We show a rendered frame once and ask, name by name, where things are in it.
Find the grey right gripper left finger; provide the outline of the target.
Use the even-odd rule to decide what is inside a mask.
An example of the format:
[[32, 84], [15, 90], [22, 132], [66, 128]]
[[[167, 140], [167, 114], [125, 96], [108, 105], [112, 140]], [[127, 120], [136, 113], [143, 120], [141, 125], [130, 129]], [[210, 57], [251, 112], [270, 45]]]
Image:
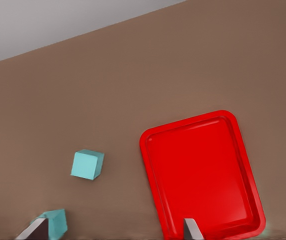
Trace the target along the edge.
[[49, 220], [37, 218], [15, 240], [49, 240]]

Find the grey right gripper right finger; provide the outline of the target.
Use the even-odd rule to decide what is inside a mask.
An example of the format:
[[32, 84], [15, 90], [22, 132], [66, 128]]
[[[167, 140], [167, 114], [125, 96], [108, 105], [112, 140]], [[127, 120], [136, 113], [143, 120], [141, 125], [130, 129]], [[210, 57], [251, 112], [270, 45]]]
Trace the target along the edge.
[[183, 237], [184, 240], [205, 240], [193, 218], [185, 218], [183, 220]]

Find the teal cube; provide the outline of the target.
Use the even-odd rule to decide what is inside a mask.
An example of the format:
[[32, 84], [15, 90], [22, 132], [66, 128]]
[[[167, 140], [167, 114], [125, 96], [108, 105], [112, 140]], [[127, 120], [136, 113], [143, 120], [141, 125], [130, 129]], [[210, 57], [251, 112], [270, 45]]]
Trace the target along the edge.
[[30, 223], [32, 224], [36, 219], [48, 219], [48, 240], [59, 240], [68, 230], [65, 209], [56, 209], [45, 211]]
[[96, 179], [101, 174], [104, 156], [102, 152], [88, 149], [75, 152], [70, 175], [88, 180]]

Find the red plastic tray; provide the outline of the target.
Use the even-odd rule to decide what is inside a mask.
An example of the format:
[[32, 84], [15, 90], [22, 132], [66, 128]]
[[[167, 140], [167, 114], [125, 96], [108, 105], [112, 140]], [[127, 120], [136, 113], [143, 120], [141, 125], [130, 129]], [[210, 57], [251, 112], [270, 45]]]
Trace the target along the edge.
[[144, 131], [139, 140], [164, 240], [193, 219], [204, 240], [260, 235], [266, 218], [236, 117], [217, 110]]

